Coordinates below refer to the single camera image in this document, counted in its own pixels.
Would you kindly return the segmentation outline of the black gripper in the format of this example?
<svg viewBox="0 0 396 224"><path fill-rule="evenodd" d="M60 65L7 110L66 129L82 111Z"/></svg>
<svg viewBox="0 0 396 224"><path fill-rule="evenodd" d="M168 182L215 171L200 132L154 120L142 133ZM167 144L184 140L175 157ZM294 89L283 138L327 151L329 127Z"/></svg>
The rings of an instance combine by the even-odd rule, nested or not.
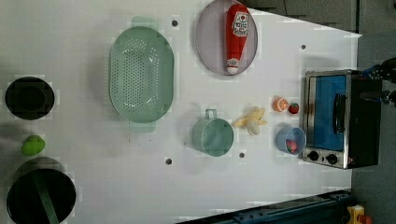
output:
<svg viewBox="0 0 396 224"><path fill-rule="evenodd" d="M367 68L361 72L361 75L367 79L379 80L383 78L390 82L396 82L396 58L385 60L381 66L375 65ZM396 106L396 91L364 91L360 94L360 98Z"/></svg>

